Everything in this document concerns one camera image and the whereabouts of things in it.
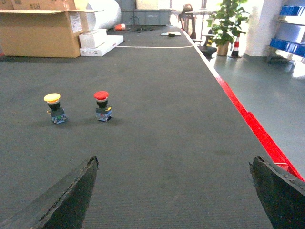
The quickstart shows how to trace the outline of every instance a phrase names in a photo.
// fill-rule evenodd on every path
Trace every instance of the white line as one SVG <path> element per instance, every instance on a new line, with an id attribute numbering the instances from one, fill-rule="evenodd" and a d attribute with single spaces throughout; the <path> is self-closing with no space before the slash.
<path id="1" fill-rule="evenodd" d="M 190 48 L 194 47 L 193 45 L 189 46 L 174 46 L 174 47 L 157 47 L 157 46 L 120 46 L 117 47 L 123 47 L 123 48 L 145 48 L 145 49 L 182 49 L 182 48 Z"/>

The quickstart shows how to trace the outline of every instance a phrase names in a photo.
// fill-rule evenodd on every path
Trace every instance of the gray floor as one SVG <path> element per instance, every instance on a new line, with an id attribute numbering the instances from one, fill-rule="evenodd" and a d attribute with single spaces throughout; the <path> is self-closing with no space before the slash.
<path id="1" fill-rule="evenodd" d="M 217 56 L 211 64 L 305 177 L 304 66 L 293 70 L 292 63 L 268 64 L 265 58 L 247 55 Z"/>

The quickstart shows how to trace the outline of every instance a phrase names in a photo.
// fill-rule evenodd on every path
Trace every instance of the white box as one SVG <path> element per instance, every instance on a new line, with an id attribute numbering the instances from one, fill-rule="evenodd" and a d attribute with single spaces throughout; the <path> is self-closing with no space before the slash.
<path id="1" fill-rule="evenodd" d="M 82 48 L 96 48 L 106 42 L 107 30 L 90 31 L 80 34 Z"/>
<path id="2" fill-rule="evenodd" d="M 116 46 L 121 44 L 123 41 L 124 41 L 123 36 L 108 35 L 107 41 L 95 49 L 81 48 L 80 49 L 81 56 L 104 56 L 106 53 L 108 53 L 110 50 L 114 49 Z"/>

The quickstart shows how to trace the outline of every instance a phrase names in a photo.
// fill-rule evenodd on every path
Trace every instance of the gray storage bin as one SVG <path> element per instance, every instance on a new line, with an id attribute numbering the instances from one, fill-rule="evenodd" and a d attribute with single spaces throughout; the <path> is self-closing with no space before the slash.
<path id="1" fill-rule="evenodd" d="M 169 25 L 171 10 L 122 10 L 121 23 L 126 25 Z"/>
<path id="2" fill-rule="evenodd" d="M 115 0 L 121 10 L 133 10 L 135 9 L 135 0 Z"/>

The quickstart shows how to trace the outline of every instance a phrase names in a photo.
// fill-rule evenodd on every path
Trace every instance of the plant pot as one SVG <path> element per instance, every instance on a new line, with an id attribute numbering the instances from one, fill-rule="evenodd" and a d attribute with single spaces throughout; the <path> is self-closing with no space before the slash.
<path id="1" fill-rule="evenodd" d="M 226 55 L 228 54 L 229 43 L 230 43 L 230 42 L 227 42 L 227 44 L 219 45 L 219 46 L 217 47 L 217 55 L 218 55 L 218 56 L 226 56 Z"/>

